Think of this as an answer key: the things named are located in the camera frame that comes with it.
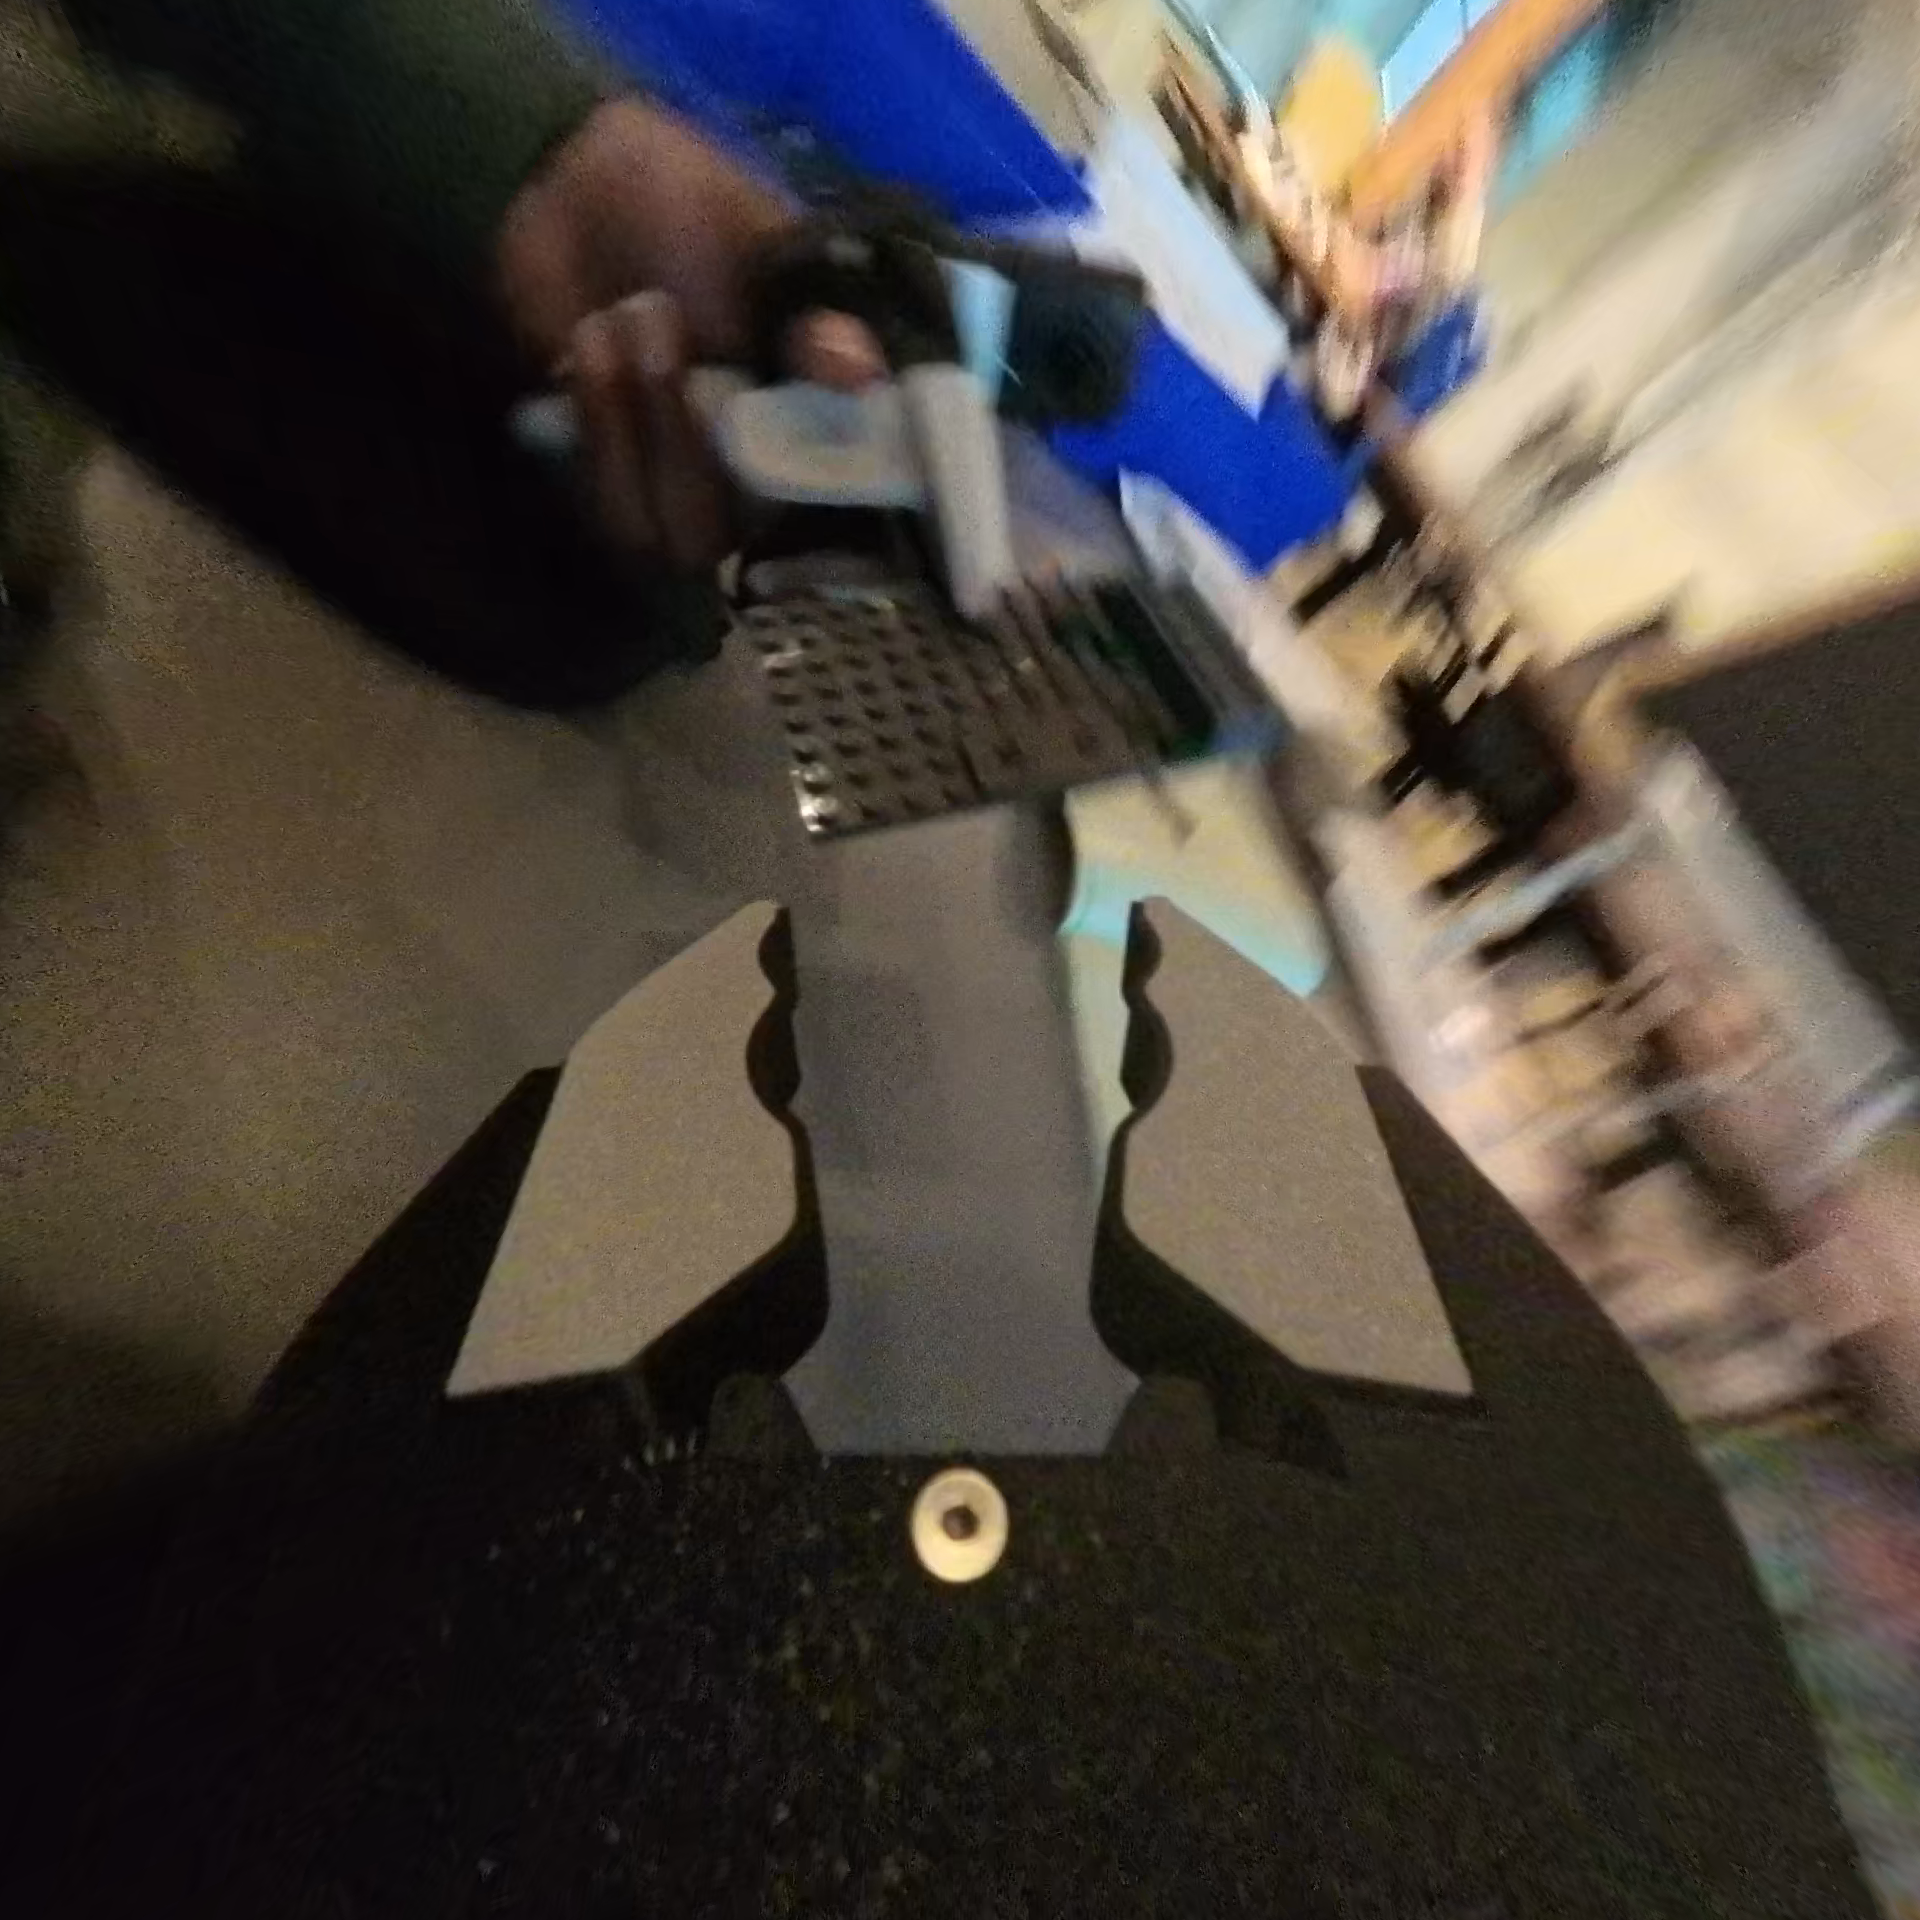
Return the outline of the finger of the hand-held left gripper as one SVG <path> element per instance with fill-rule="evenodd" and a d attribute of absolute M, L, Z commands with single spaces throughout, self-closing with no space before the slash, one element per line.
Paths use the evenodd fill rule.
<path fill-rule="evenodd" d="M 1019 582 L 992 399 L 967 368 L 909 368 L 903 411 L 951 603 L 984 620 Z"/>

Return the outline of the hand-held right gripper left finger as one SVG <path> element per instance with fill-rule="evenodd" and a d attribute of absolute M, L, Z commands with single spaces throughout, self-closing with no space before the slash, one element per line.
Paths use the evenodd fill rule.
<path fill-rule="evenodd" d="M 447 1371 L 453 1400 L 631 1376 L 705 1400 L 825 1329 L 785 912 L 750 902 L 598 1014 L 559 1069 Z"/>

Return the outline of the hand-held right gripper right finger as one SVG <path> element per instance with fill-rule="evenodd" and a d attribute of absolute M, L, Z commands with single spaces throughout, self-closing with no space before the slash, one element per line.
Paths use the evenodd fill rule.
<path fill-rule="evenodd" d="M 1165 897 L 1131 912 L 1119 993 L 1126 1112 L 1095 1249 L 1113 1356 L 1470 1403 L 1352 1047 Z"/>

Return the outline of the dark grey studded brick plate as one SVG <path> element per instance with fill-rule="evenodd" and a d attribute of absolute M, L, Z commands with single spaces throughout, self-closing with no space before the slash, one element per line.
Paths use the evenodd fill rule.
<path fill-rule="evenodd" d="M 1060 717 L 1028 659 L 919 588 L 793 592 L 735 636 L 820 841 L 1014 800 Z"/>

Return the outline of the grey desk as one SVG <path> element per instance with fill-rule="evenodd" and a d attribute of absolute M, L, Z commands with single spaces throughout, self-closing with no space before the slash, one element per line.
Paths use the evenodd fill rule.
<path fill-rule="evenodd" d="M 590 717 L 397 662 L 125 453 L 6 711 L 4 1502 L 224 1427 L 529 1069 L 744 904 L 711 664 Z"/>

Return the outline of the person's left hand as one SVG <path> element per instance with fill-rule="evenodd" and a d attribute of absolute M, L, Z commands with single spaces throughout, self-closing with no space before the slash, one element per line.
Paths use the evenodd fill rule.
<path fill-rule="evenodd" d="M 614 545 L 709 572 L 728 489 L 691 403 L 699 368 L 751 348 L 750 283 L 796 209 L 677 116 L 597 104 L 503 216 L 510 323 L 568 397 L 575 470 Z"/>

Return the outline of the large blue plastic bin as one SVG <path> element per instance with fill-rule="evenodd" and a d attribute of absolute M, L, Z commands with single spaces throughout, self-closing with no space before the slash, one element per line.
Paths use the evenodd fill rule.
<path fill-rule="evenodd" d="M 835 164 L 959 223 L 1087 212 L 1064 158 L 923 1 L 558 1 L 598 56 L 735 152 Z"/>

